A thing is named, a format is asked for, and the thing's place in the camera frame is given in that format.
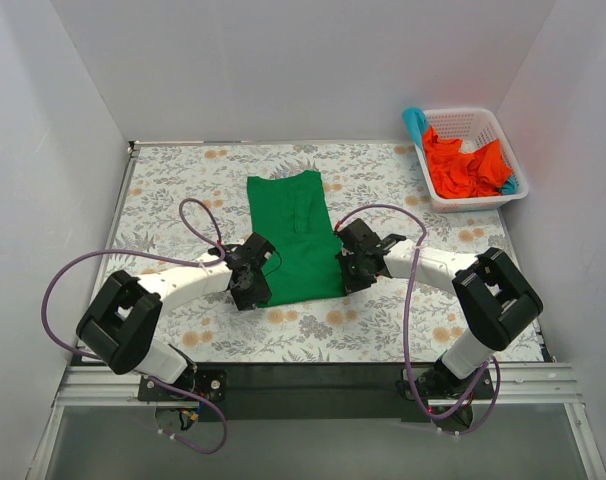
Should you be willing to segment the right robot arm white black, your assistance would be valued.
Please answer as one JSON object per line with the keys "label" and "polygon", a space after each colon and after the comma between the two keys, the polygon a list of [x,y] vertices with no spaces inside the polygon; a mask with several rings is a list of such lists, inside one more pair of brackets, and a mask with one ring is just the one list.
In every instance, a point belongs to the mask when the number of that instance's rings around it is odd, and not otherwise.
{"label": "right robot arm white black", "polygon": [[381,238],[361,219],[338,228],[336,235],[347,294],[386,277],[426,284],[457,298],[467,328],[414,381],[422,395],[462,395],[482,363],[505,350],[543,311],[539,295],[501,249],[474,255],[423,247],[399,234]]}

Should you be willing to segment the green t shirt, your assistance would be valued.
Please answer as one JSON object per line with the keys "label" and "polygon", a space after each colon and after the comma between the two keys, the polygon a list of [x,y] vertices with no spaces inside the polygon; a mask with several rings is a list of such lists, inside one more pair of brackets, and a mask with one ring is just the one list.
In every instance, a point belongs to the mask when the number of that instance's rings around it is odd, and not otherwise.
{"label": "green t shirt", "polygon": [[344,285],[334,235],[317,171],[281,179],[247,179],[252,230],[274,245],[278,255],[264,269],[271,290],[265,304],[276,307],[338,298]]}

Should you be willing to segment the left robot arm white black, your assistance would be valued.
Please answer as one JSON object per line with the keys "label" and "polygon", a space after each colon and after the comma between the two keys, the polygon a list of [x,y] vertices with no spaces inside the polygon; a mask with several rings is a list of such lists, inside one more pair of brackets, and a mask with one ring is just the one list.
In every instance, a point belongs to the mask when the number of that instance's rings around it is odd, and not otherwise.
{"label": "left robot arm white black", "polygon": [[77,326],[77,336],[113,373],[137,372],[161,381],[176,400],[196,386],[196,364],[155,337],[159,319],[199,297],[228,292],[239,311],[271,299],[263,267],[276,248],[253,233],[241,245],[214,247],[197,260],[152,274],[111,274]]}

